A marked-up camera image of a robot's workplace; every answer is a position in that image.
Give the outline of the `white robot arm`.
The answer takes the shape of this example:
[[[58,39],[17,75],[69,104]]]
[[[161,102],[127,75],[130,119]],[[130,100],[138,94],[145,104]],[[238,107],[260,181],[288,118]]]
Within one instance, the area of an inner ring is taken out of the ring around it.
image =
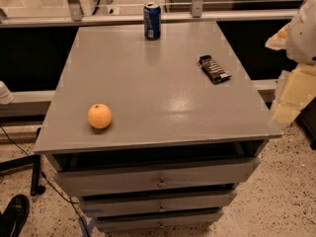
[[[316,0],[306,0],[292,18],[285,46],[289,59],[316,64]]]

